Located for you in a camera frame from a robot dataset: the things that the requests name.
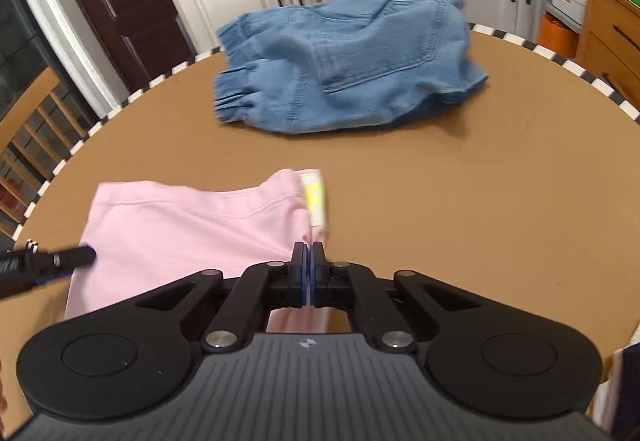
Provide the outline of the orange bag on floor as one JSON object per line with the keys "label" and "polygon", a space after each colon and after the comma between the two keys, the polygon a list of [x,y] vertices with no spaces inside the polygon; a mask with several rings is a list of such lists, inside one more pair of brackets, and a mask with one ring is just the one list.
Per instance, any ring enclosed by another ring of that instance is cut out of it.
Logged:
{"label": "orange bag on floor", "polygon": [[576,55],[579,34],[565,26],[555,16],[544,13],[538,26],[538,43],[566,58]]}

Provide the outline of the pink and white t-shirt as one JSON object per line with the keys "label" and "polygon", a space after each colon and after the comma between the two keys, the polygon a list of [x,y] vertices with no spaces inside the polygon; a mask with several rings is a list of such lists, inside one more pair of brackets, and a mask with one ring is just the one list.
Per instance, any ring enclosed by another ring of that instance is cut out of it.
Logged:
{"label": "pink and white t-shirt", "polygon": [[226,279],[288,261],[297,242],[326,237],[319,171],[283,169],[255,187],[202,192],[152,181],[102,183],[81,242],[96,262],[74,272],[64,317],[72,319],[217,269]]}

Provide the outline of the blue denim garment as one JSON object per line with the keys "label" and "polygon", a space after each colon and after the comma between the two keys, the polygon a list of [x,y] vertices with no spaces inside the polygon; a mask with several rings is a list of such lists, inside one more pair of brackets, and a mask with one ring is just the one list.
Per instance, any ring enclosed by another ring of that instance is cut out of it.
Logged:
{"label": "blue denim garment", "polygon": [[486,72],[463,0],[331,0],[246,13],[218,31],[214,113],[273,133],[392,127],[459,106]]}

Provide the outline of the wooden sideboard with drawers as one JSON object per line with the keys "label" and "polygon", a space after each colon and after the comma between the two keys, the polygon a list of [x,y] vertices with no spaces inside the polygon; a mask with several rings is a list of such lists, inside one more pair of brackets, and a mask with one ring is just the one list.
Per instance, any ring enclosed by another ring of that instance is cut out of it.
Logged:
{"label": "wooden sideboard with drawers", "polygon": [[639,109],[639,5],[587,0],[576,62]]}

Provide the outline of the navy green knit sweater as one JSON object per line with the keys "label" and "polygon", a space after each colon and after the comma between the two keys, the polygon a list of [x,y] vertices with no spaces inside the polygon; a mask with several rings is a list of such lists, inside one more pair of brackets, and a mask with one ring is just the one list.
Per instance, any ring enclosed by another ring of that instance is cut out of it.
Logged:
{"label": "navy green knit sweater", "polygon": [[638,440],[640,421],[640,343],[636,328],[623,349],[611,359],[608,379],[592,401],[593,422],[613,440]]}

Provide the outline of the wooden chair at left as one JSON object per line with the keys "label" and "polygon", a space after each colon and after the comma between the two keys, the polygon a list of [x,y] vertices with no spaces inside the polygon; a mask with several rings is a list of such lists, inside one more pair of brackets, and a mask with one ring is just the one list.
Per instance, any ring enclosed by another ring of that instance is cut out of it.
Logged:
{"label": "wooden chair at left", "polygon": [[13,241],[44,184],[98,116],[58,72],[43,68],[1,117],[1,236]]}

